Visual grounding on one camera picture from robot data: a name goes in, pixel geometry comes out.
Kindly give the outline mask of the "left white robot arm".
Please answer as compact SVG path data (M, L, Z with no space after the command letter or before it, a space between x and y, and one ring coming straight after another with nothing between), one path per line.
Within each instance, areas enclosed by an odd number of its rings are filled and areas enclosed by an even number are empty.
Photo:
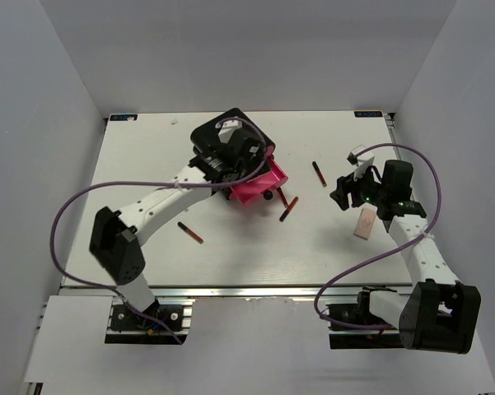
M143 274L143 245L194 204L269 171L271 144L257 127L236 119L220 121L209 136L195 144L194 157L170 182L118 210L103 207L96 213L90 252L130 304L128 316L139 328L151 327L158 311Z

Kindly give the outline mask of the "pink sachet packet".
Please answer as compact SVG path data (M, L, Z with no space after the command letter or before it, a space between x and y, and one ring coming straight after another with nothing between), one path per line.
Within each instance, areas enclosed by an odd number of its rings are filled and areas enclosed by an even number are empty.
M357 224L353 231L353 235L364 240L368 240L371 236L372 228L375 223L376 212L370 208L363 208L357 219Z

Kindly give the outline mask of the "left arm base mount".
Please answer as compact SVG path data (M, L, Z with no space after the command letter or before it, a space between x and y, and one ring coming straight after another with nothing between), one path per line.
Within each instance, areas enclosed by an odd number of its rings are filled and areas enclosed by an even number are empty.
M110 307L105 344L181 346L188 334L194 300L159 298L138 314L122 300Z

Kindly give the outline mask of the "black pink drawer organizer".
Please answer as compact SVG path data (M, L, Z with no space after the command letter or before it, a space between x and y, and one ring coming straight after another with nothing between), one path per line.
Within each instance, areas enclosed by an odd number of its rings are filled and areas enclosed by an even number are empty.
M240 109L233 108L195 128L189 162L206 174L226 200L248 206L270 201L288 177L274 159L275 142Z

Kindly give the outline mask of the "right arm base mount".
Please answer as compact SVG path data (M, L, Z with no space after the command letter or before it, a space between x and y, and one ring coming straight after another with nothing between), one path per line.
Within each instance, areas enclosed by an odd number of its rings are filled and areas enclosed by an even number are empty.
M331 320L329 321L329 348L331 350L380 350L401 349L399 332L396 329L362 329L351 328L357 326L382 326L386 321L369 312L370 296L374 291L394 290L385 287L365 286L357 294L353 303L331 303L322 310Z

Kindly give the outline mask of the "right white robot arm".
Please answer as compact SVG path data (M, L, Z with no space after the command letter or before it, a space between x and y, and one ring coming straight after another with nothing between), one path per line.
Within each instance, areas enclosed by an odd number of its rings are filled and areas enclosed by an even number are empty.
M413 166L402 160L385 162L374 177L373 165L359 165L341 176L330 194L342 210L368 203L376 208L387 234L400 249L413 289L402 296L388 286L366 286L348 312L329 309L336 328L376 328L389 325L409 350L466 354L474 340L481 295L463 284L448 267L427 234L427 214L412 199Z

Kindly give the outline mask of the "pink drawer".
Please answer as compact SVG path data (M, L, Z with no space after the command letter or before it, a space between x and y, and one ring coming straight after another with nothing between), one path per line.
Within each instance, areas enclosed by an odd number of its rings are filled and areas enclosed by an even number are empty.
M230 193L226 199L238 201L243 207L247 207L262 199L266 192L272 193L281 188L288 181L287 174L272 156L267 158L267 164L269 171L243 184L230 187Z

